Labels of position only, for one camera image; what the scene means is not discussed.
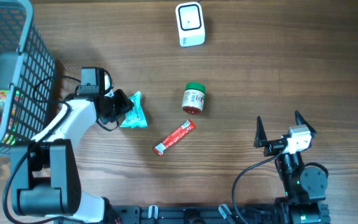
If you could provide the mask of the teal snack pouch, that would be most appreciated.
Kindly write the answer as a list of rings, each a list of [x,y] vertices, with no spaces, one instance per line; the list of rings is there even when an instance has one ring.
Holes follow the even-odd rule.
[[[133,102],[133,108],[126,113],[124,121],[121,123],[121,128],[146,128],[148,126],[147,120],[141,105],[142,93],[136,92],[130,96],[129,99]]]

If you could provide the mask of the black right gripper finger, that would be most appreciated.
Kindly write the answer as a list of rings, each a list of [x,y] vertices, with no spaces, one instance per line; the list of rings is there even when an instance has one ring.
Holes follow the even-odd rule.
[[[297,125],[306,125],[311,134],[317,134],[316,130],[302,117],[298,110],[295,111],[295,121]]]
[[[263,126],[262,118],[260,116],[257,117],[257,128],[255,134],[255,142],[267,142],[267,136],[265,133],[265,129]]]

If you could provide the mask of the red snack packet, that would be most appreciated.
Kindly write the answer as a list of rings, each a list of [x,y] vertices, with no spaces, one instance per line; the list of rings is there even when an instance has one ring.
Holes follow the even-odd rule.
[[[186,136],[188,133],[192,132],[196,128],[196,124],[191,120],[186,120],[178,129],[172,132],[168,137],[166,137],[162,142],[157,144],[154,147],[154,151],[162,156],[164,152],[174,144],[176,144],[180,139]]]

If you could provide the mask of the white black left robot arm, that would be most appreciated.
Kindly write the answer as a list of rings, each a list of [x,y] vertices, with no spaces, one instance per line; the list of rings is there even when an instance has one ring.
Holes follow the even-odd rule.
[[[118,122],[134,104],[121,89],[70,94],[62,103],[41,133],[11,148],[5,216],[17,223],[11,208],[18,216],[42,217],[42,223],[121,223],[107,198],[82,191],[73,148],[90,126]]]

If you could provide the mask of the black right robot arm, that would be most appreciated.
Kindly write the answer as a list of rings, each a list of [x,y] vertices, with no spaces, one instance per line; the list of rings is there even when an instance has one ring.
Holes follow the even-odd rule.
[[[296,125],[276,140],[268,140],[261,117],[257,118],[255,147],[272,156],[286,192],[275,199],[278,223],[303,224],[331,222],[326,199],[329,172],[317,162],[303,162],[301,153],[312,147],[316,130],[295,111]]]

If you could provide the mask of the green lid sauce jar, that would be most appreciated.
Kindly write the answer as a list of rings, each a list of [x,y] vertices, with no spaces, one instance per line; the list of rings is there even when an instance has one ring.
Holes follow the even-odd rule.
[[[205,101],[206,87],[197,82],[190,82],[186,84],[182,110],[189,114],[200,114],[203,110]]]

